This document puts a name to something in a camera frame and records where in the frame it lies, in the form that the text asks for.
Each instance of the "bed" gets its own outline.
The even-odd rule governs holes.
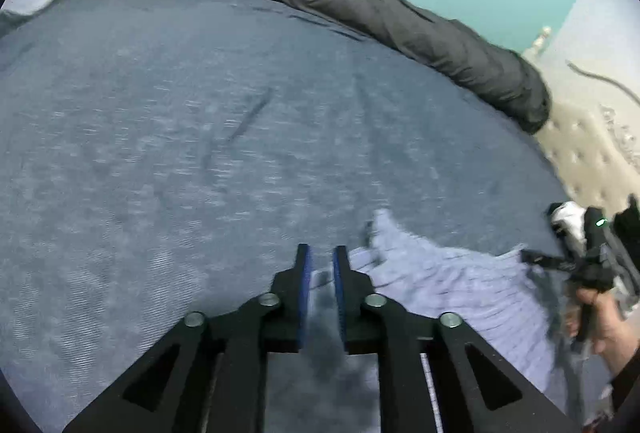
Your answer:
[[[187,311],[264,291],[299,241],[329,265],[377,209],[442,246],[557,253],[561,180],[609,211],[626,197],[554,148],[575,124],[621,164],[589,108],[558,96],[541,151],[443,74],[271,0],[67,0],[0,39],[0,83],[0,366],[45,433]],[[333,404],[375,431],[356,375]]]

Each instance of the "cream headboard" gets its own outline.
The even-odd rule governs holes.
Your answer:
[[[640,99],[602,64],[525,57],[552,95],[551,117],[536,138],[567,194],[609,217],[622,211],[629,194],[640,194]]]

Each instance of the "gray bed sheet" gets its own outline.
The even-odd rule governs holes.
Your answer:
[[[299,241],[327,266],[375,209],[442,246],[557,252],[565,194],[531,137],[283,4],[68,0],[0,39],[0,88],[0,367],[45,433],[187,310],[235,309]]]

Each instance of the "silver bolt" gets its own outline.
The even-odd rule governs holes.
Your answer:
[[[260,298],[258,298],[258,301],[263,307],[275,307],[278,303],[280,303],[280,298],[273,292],[267,292],[260,296]]]
[[[386,303],[386,298],[382,294],[369,294],[364,302],[370,307],[382,307]]]
[[[189,312],[184,317],[184,324],[187,325],[189,328],[199,327],[203,323],[204,323],[204,315],[202,315],[200,312]]]
[[[462,318],[454,312],[445,312],[440,316],[440,323],[447,328],[455,328],[462,324]]]

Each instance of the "triangular cutout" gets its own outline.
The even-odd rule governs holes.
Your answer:
[[[489,410],[494,411],[522,399],[522,392],[484,353],[471,344],[465,347],[465,352],[478,382],[482,400]]]
[[[164,387],[169,381],[180,345],[173,345],[140,378],[124,391],[124,399],[149,411],[155,411],[160,404]]]

